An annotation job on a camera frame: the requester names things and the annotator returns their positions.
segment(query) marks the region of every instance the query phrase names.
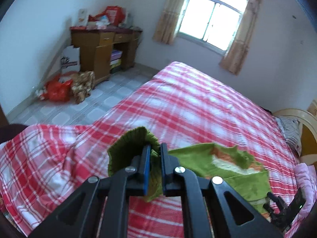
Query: wooden desk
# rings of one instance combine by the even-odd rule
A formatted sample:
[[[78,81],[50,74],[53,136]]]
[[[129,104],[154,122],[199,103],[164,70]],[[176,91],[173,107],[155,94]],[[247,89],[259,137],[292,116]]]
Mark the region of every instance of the wooden desk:
[[[113,49],[122,51],[123,70],[134,66],[141,32],[124,28],[104,30],[71,30],[72,45],[80,47],[81,71],[94,71],[96,83],[110,77],[110,57]]]

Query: box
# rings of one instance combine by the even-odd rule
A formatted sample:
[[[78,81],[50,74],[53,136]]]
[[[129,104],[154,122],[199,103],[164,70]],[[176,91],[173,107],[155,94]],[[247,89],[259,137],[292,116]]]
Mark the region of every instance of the box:
[[[121,70],[121,59],[113,60],[110,62],[110,73],[113,74]]]
[[[80,71],[80,48],[66,47],[61,54],[61,73]]]
[[[112,50],[110,61],[114,61],[114,60],[120,59],[121,56],[122,56],[122,51]]]

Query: screw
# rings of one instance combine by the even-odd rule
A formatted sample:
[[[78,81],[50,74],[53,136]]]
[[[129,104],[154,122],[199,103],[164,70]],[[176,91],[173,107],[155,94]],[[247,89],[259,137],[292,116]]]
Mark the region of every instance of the screw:
[[[98,177],[97,176],[91,176],[88,178],[89,183],[95,183],[98,182]]]
[[[222,184],[222,178],[220,176],[215,176],[212,178],[214,184]]]
[[[126,172],[127,173],[133,173],[135,172],[137,169],[134,166],[128,166],[126,167]]]
[[[185,172],[185,170],[186,170],[186,169],[185,169],[184,167],[178,166],[178,167],[175,168],[174,171],[175,171],[176,173],[182,174],[183,172]]]

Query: pillow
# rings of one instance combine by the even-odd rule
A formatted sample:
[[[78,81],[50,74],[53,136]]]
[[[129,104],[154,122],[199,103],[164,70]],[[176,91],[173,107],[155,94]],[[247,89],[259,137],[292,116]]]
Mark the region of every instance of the pillow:
[[[306,198],[306,202],[298,214],[299,219],[304,219],[310,213],[317,199],[316,170],[313,165],[307,166],[305,163],[301,163],[294,167],[294,174],[297,187],[303,190]]]
[[[286,144],[288,144],[293,153],[297,153],[298,156],[301,156],[302,143],[299,121],[284,116],[277,117],[276,121],[286,140]]]

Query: red plastic bag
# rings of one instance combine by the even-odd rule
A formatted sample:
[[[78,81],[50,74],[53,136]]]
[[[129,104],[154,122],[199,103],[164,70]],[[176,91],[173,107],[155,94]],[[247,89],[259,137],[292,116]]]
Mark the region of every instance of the red plastic bag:
[[[105,12],[111,24],[115,26],[122,23],[126,17],[123,8],[119,6],[108,6]]]
[[[91,16],[89,15],[88,21],[98,21],[102,16],[106,15],[112,25],[118,26],[126,18],[125,12],[122,7],[108,6],[102,13]]]
[[[45,94],[45,98],[50,101],[62,101],[67,102],[70,99],[69,92],[73,83],[73,80],[68,80],[64,83],[60,83],[58,80],[59,76],[56,76],[53,80],[46,83],[45,87],[47,93]]]

